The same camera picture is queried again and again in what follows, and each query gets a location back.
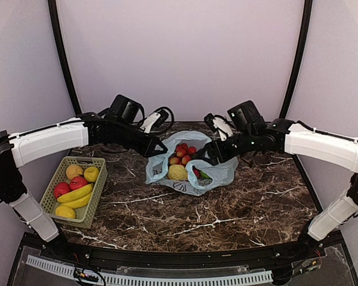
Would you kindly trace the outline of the light blue plastic bag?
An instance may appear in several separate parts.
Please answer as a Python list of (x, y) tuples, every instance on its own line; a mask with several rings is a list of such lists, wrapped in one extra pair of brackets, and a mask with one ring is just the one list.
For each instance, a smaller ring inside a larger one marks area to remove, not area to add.
[[(174, 154), (175, 148), (180, 143), (201, 149), (211, 142), (211, 138), (202, 132), (184, 130), (172, 134), (163, 143), (167, 147), (166, 154), (149, 158), (146, 166), (146, 184), (167, 186), (183, 194), (201, 196), (204, 193), (219, 187), (231, 184), (238, 167), (238, 159), (235, 157), (225, 163), (213, 166), (203, 160), (192, 160), (185, 167), (188, 173), (187, 180), (170, 180), (168, 178), (169, 158)], [(204, 179), (201, 173), (208, 174), (211, 178)]]

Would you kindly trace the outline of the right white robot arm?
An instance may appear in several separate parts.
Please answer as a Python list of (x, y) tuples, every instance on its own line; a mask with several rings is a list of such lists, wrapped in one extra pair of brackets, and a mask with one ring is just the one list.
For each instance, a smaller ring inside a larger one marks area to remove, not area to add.
[(306, 258), (317, 242), (358, 215), (358, 137), (318, 130), (300, 120), (278, 118), (266, 123), (252, 101), (229, 109), (228, 115), (230, 120), (213, 114), (204, 118), (210, 130), (220, 137), (205, 144), (198, 155), (213, 166), (252, 151), (274, 151), (316, 158), (353, 172), (349, 189), (306, 224), (292, 246), (297, 258)]

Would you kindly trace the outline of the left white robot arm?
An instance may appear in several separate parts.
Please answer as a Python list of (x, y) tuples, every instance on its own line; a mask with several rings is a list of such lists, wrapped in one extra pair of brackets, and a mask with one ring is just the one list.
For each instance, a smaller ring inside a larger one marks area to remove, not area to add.
[(96, 144), (118, 144), (149, 158), (165, 154), (168, 149), (150, 134), (161, 115), (153, 113), (141, 125), (135, 123), (141, 104), (117, 95), (111, 106), (99, 113), (84, 113), (66, 121), (8, 134), (0, 132), (0, 203), (18, 213), (60, 260), (72, 255), (72, 246), (60, 236), (58, 226), (42, 209), (23, 183), (19, 169), (40, 158), (72, 148)]

